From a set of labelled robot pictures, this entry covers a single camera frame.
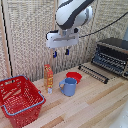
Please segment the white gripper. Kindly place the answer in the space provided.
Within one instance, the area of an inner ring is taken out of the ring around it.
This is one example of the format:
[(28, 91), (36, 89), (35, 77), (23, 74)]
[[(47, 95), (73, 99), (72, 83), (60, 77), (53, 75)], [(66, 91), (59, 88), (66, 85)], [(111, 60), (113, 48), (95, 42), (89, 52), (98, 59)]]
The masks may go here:
[[(46, 34), (46, 46), (50, 49), (76, 45), (79, 40), (78, 29), (55, 30)], [(69, 55), (69, 49), (66, 49), (65, 55)], [(53, 50), (53, 58), (57, 57), (57, 51)]]

